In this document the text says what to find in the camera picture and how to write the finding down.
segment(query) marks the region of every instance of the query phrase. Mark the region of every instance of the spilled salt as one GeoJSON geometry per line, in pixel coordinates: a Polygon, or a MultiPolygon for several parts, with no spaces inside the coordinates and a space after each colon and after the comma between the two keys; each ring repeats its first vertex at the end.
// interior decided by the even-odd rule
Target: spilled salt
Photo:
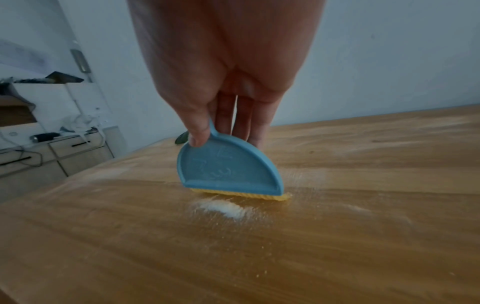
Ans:
{"type": "Polygon", "coordinates": [[[200,201],[198,202],[198,208],[207,212],[219,212],[223,216],[233,219],[242,219],[253,212],[252,207],[244,208],[222,199],[200,201]]]}

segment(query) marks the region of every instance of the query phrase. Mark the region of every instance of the hand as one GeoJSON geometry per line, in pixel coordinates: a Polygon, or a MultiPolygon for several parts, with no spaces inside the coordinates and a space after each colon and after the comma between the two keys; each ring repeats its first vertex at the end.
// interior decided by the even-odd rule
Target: hand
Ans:
{"type": "Polygon", "coordinates": [[[192,146],[221,133],[259,147],[303,64],[324,0],[129,0],[161,97],[192,146]],[[235,125],[232,130],[234,107],[235,125]]]}

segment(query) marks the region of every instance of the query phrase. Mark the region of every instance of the drawer handle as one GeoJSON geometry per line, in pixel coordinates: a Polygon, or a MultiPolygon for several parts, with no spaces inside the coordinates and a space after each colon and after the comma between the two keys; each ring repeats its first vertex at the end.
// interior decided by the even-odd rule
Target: drawer handle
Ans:
{"type": "Polygon", "coordinates": [[[85,145],[85,144],[87,144],[87,142],[90,142],[90,140],[89,140],[89,141],[86,141],[86,142],[83,142],[83,143],[74,144],[74,145],[72,145],[71,147],[73,148],[73,147],[76,147],[76,146],[79,146],[79,145],[85,145]]]}
{"type": "Polygon", "coordinates": [[[7,166],[8,164],[13,164],[13,163],[16,163],[16,162],[19,162],[19,161],[23,161],[23,160],[27,160],[27,159],[31,159],[31,158],[32,158],[31,156],[27,156],[27,157],[24,157],[24,158],[19,158],[19,159],[17,159],[17,160],[13,160],[13,161],[9,161],[9,162],[0,164],[0,166],[7,166]]]}

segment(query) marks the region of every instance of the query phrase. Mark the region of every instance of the countertop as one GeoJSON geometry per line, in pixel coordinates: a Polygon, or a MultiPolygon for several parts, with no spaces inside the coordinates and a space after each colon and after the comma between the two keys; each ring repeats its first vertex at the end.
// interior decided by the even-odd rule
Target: countertop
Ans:
{"type": "Polygon", "coordinates": [[[0,302],[480,302],[480,106],[272,128],[288,202],[169,139],[0,205],[0,302]]]}

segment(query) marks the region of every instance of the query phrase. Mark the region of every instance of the yellow brush bristles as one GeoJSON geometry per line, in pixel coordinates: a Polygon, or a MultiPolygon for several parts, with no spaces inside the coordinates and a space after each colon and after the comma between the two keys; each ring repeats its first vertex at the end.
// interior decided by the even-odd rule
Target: yellow brush bristles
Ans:
{"type": "Polygon", "coordinates": [[[234,195],[234,196],[243,196],[248,198],[261,198],[266,200],[277,200],[284,201],[291,198],[289,193],[284,193],[283,195],[264,195],[264,194],[255,194],[255,193],[243,193],[243,192],[230,192],[230,191],[218,191],[218,190],[209,190],[209,189],[192,189],[194,192],[203,192],[203,193],[213,193],[213,194],[222,194],[222,195],[234,195]]]}

